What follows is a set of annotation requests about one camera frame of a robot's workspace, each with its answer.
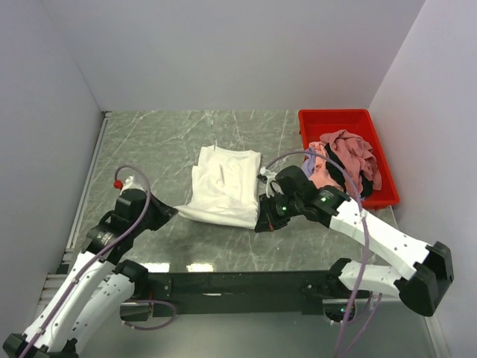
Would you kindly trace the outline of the white t shirt red print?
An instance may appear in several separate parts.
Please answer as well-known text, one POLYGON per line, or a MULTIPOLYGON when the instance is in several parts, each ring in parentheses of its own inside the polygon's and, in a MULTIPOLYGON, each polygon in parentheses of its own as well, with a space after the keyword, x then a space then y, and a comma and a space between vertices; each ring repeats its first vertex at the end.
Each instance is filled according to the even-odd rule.
POLYGON ((197 222, 253 229, 258 220, 257 196, 262 155, 202 147, 192 168, 192 198, 177 206, 180 216, 197 222))

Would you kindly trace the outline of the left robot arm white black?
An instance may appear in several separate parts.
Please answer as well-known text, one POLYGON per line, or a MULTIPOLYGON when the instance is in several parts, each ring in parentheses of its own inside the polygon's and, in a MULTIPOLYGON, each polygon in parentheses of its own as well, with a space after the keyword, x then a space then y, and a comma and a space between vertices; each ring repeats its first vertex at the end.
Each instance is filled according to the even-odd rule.
POLYGON ((134 239, 156 231, 177 215, 143 189, 126 189, 86 235, 73 268, 48 306, 23 332, 3 344, 8 357, 77 357, 101 322, 125 301, 150 306, 149 271, 122 257, 134 239))

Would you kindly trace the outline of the lavender t shirt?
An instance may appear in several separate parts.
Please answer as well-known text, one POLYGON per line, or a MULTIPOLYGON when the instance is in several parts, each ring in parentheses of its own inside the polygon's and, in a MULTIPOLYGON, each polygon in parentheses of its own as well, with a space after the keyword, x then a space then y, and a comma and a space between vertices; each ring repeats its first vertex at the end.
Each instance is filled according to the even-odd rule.
POLYGON ((308 148, 305 153, 305 160, 301 166, 301 169, 305 173, 308 179, 314 174, 316 164, 316 152, 313 148, 308 148))

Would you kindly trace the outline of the dusty pink t shirt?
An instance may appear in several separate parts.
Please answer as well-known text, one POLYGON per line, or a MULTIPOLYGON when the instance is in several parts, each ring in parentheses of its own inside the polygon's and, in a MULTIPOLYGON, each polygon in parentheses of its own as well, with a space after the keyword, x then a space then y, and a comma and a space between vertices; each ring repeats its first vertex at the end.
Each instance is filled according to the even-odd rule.
POLYGON ((361 197, 382 189, 382 175, 369 142, 347 130, 322 134, 320 141, 329 158, 350 176, 361 197))

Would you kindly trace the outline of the black t shirt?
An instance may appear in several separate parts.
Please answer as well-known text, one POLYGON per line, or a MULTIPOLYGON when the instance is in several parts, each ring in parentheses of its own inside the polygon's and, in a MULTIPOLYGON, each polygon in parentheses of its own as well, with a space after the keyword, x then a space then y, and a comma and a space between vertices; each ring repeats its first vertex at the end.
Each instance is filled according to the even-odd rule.
MULTIPOLYGON (((325 144, 325 150, 328 157, 332 161, 336 162, 343 169, 345 168, 345 165, 341 162, 339 157, 332 151, 329 143, 325 144)), ((326 170, 328 171, 331 179, 333 179, 339 185, 341 189, 343 189, 344 191, 347 191, 346 189, 347 182, 345 180, 343 173, 330 162, 326 162, 326 170)), ((359 172, 359 178, 361 179, 361 185, 362 185, 362 189, 360 191, 361 197, 367 198, 371 196, 373 194, 373 181, 368 180, 365 177, 364 172, 362 170, 359 172)))

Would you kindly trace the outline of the red plastic bin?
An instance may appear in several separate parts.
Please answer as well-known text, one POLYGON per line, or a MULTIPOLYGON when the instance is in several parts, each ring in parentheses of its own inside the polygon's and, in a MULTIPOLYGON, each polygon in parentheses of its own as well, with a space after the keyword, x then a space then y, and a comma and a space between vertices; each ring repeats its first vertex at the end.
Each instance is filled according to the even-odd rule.
POLYGON ((338 130, 346 130, 350 133, 358 134, 370 143, 377 160, 377 167, 382 175, 382 188, 364 200, 365 209, 380 210, 388 206, 397 205, 400 202, 387 158, 368 110, 305 109, 298 112, 298 118, 304 148, 307 148, 310 142, 317 142, 322 134, 338 130))

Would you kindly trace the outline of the light pink t shirt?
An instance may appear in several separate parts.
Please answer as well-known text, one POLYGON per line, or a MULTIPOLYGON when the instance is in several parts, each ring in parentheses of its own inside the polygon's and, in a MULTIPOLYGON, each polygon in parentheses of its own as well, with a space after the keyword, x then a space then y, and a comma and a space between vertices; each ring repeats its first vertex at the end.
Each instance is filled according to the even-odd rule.
MULTIPOLYGON (((326 152, 325 144, 323 142, 312 142, 309 145, 309 149, 314 153, 320 154, 321 156, 329 156, 326 152)), ((325 159, 311 156, 309 158, 309 165, 312 165, 310 180, 316 185, 317 188, 333 186, 336 189, 343 190, 342 185, 332 178, 329 170, 326 168, 326 164, 328 164, 328 162, 325 159)))

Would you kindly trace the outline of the black base crossbar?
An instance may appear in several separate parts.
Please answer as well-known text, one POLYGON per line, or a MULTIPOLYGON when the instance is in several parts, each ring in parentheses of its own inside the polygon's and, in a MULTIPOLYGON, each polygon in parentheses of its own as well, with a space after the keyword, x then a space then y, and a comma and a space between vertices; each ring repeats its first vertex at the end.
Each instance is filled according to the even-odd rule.
POLYGON ((328 271, 183 272, 149 274, 132 299, 166 301, 180 315, 321 315, 324 300, 350 296, 328 271))

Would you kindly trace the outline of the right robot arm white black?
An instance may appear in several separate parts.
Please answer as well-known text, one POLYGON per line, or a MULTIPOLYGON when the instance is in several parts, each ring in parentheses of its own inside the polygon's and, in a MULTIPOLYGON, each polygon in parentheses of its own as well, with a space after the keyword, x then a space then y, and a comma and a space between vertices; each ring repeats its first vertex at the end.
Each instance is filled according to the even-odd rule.
POLYGON ((291 218, 303 216, 354 239, 387 262, 386 266, 362 266, 340 259, 329 271, 331 295, 342 298, 358 288, 399 298, 419 315, 434 315, 454 279, 452 254, 446 245, 430 245, 397 230, 333 186, 317 188, 297 166, 277 174, 261 168, 257 178, 271 192, 259 197, 255 232, 279 230, 291 218))

